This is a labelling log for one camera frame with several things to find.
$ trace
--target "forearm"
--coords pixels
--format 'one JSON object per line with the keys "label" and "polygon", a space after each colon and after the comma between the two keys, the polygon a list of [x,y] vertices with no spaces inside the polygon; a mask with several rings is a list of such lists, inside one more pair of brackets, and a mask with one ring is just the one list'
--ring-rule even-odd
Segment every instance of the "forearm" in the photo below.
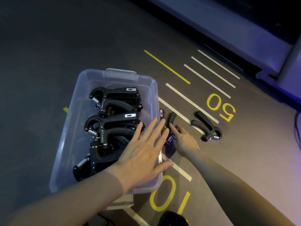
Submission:
{"label": "forearm", "polygon": [[119,180],[103,171],[26,206],[12,216],[9,225],[82,226],[122,195]]}
{"label": "forearm", "polygon": [[203,176],[234,226],[294,225],[252,187],[205,153],[192,152],[187,159]]}

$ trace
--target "yellow number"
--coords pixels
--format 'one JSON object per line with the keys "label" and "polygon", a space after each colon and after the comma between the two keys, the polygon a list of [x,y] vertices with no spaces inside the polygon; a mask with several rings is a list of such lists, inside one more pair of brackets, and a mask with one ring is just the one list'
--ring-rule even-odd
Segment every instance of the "yellow number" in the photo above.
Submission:
{"label": "yellow number", "polygon": [[152,192],[151,195],[150,195],[150,205],[157,212],[164,211],[168,207],[168,205],[170,204],[170,202],[173,199],[173,196],[175,194],[175,180],[171,176],[169,176],[169,175],[164,175],[163,176],[163,181],[164,180],[170,180],[171,184],[172,184],[171,192],[170,192],[167,200],[164,202],[164,204],[162,206],[159,206],[159,207],[156,206],[156,204],[154,202],[155,194],[157,192],[156,190],[154,192]]}
{"label": "yellow number", "polygon": [[186,193],[186,195],[185,195],[185,197],[184,197],[184,199],[182,201],[182,204],[179,207],[178,214],[180,214],[180,215],[182,214],[183,209],[185,208],[185,205],[186,205],[186,203],[188,201],[189,196],[190,196],[190,193],[187,191],[187,193]]}
{"label": "yellow number", "polygon": [[[210,103],[210,100],[211,100],[214,96],[218,97],[219,102],[217,103],[217,106],[216,106],[215,108],[212,108],[212,107],[209,105],[209,103]],[[211,109],[211,110],[218,110],[219,107],[221,106],[221,103],[222,103],[221,97],[220,97],[219,95],[215,94],[215,93],[211,94],[211,95],[208,97],[208,99],[207,99],[207,106],[208,106],[209,109]]]}
{"label": "yellow number", "polygon": [[232,117],[234,117],[234,115],[233,114],[230,114],[230,113],[228,113],[227,111],[226,111],[226,106],[230,106],[231,108],[232,108],[232,110],[233,110],[233,113],[236,113],[236,110],[235,110],[235,108],[233,107],[233,105],[231,105],[231,104],[229,104],[229,103],[224,103],[223,104],[223,110],[224,110],[224,112],[225,112],[225,114],[227,114],[227,115],[229,115],[229,117],[227,118],[227,117],[224,117],[222,114],[220,114],[220,116],[222,117],[222,118],[224,118],[226,121],[230,121],[231,119],[232,119]]}

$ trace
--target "person's left hand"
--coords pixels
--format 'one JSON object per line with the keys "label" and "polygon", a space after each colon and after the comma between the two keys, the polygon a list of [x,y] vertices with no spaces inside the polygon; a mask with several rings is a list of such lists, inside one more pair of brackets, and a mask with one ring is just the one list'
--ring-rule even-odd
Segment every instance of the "person's left hand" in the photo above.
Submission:
{"label": "person's left hand", "polygon": [[169,129],[165,129],[155,145],[155,141],[160,135],[161,129],[164,127],[165,119],[160,121],[152,133],[156,123],[157,118],[150,123],[139,139],[143,125],[141,122],[119,160],[107,168],[107,171],[113,174],[121,182],[123,194],[127,193],[132,188],[141,186],[152,180],[158,174],[173,165],[173,162],[165,161],[155,167],[160,150],[169,133]]}

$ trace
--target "hand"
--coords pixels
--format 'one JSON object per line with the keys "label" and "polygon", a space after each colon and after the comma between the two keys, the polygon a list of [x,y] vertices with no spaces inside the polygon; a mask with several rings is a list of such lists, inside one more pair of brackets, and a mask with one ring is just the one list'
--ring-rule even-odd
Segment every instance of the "hand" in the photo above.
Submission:
{"label": "hand", "polygon": [[139,139],[143,125],[141,122],[119,160],[107,168],[107,171],[113,174],[121,182],[123,194],[127,193],[132,188],[141,186],[152,180],[158,174],[173,165],[173,162],[165,161],[155,167],[155,163],[169,133],[169,129],[165,129],[155,145],[155,141],[160,135],[161,129],[164,127],[165,119],[160,121],[152,133],[156,123],[157,118],[150,123]]}
{"label": "hand", "polygon": [[175,128],[171,123],[169,126],[171,131],[175,134],[176,140],[173,140],[173,142],[177,152],[181,156],[186,158],[189,153],[200,150],[197,141],[185,129],[183,129],[181,126],[177,126],[177,128]]}

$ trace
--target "clear plastic container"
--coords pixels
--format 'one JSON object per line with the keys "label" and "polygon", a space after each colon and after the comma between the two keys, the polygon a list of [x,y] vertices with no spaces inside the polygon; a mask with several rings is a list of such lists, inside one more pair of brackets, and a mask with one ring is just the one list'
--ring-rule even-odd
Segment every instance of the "clear plastic container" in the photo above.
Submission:
{"label": "clear plastic container", "polygon": [[[88,153],[92,138],[84,131],[86,120],[97,115],[95,104],[89,99],[90,92],[96,87],[108,89],[119,87],[137,87],[141,95],[143,109],[139,119],[147,127],[159,115],[158,88],[156,81],[149,77],[131,73],[84,70],[80,73],[70,102],[61,140],[52,169],[49,188],[52,193],[76,184],[72,170]],[[157,163],[162,161],[161,153]],[[162,174],[141,187],[130,191],[130,194],[149,193],[159,188]]]}

